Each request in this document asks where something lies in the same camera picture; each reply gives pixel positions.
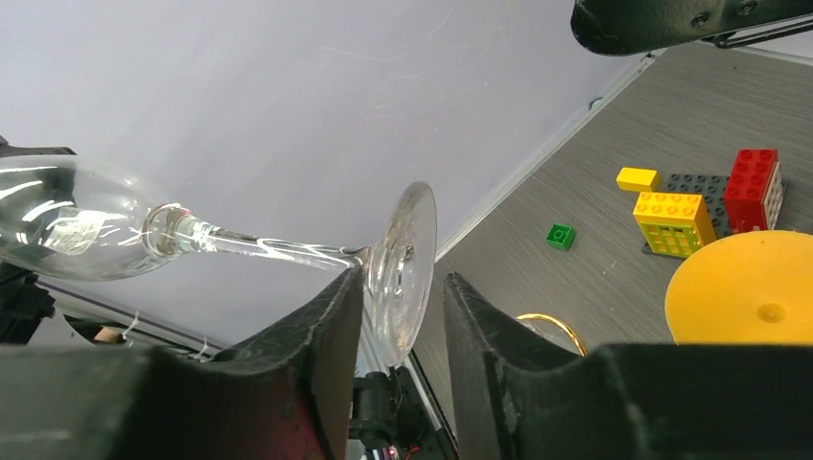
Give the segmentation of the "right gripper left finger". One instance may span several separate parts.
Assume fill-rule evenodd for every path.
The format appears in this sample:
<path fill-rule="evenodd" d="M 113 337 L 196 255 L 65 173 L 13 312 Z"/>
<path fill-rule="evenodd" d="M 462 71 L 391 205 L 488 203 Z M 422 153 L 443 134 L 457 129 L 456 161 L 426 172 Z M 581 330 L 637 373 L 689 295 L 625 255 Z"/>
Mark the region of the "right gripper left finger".
<path fill-rule="evenodd" d="M 163 347 L 5 346 L 5 459 L 341 459 L 363 313 L 348 269 L 207 362 Z"/>

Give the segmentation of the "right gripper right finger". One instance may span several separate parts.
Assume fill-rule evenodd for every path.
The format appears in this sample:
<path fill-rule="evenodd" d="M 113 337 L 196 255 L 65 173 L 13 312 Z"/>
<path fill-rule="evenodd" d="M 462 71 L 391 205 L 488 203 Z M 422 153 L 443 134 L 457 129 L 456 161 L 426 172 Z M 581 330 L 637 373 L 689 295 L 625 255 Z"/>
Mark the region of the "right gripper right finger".
<path fill-rule="evenodd" d="M 464 459 L 808 459 L 812 351 L 610 344 L 579 356 L 444 282 Z"/>

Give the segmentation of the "gold wine glass rack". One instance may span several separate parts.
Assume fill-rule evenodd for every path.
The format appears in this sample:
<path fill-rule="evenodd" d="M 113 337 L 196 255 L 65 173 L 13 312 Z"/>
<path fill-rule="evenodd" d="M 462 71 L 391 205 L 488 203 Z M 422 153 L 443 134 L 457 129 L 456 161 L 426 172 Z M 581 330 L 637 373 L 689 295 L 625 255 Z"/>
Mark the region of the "gold wine glass rack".
<path fill-rule="evenodd" d="M 530 331 L 566 351 L 582 357 L 588 353 L 576 332 L 559 318 L 545 313 L 528 312 L 515 319 Z"/>

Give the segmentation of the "orange plastic goblet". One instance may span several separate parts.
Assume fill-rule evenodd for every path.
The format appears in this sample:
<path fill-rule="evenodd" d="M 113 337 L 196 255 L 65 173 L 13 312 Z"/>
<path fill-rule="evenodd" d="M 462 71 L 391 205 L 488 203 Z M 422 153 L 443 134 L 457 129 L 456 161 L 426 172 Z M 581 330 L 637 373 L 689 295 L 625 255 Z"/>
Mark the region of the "orange plastic goblet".
<path fill-rule="evenodd" d="M 679 345 L 811 345 L 811 235 L 754 231 L 713 242 L 676 269 L 664 313 Z"/>

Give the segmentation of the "small clear wine glass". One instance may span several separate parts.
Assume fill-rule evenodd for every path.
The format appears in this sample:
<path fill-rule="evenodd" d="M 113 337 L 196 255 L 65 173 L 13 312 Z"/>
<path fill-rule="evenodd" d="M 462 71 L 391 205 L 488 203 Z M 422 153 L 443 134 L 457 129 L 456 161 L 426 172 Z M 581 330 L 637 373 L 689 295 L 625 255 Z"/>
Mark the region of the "small clear wine glass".
<path fill-rule="evenodd" d="M 381 361 L 411 351 L 430 295 L 436 202 L 421 181 L 403 192 L 385 236 L 362 248 L 261 238 L 195 216 L 155 187 L 68 154 L 1 161 L 1 258 L 69 281 L 132 278 L 186 254 L 228 253 L 325 270 L 361 267 Z"/>

